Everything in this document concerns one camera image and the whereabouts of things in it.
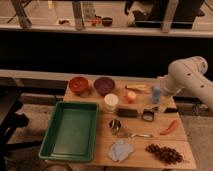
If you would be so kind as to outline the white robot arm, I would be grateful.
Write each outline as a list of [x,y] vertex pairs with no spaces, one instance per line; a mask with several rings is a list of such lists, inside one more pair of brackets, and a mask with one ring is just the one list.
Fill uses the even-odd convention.
[[168,73],[159,78],[160,91],[174,96],[185,88],[213,111],[213,81],[204,76],[207,70],[208,63],[201,56],[175,60],[169,64]]

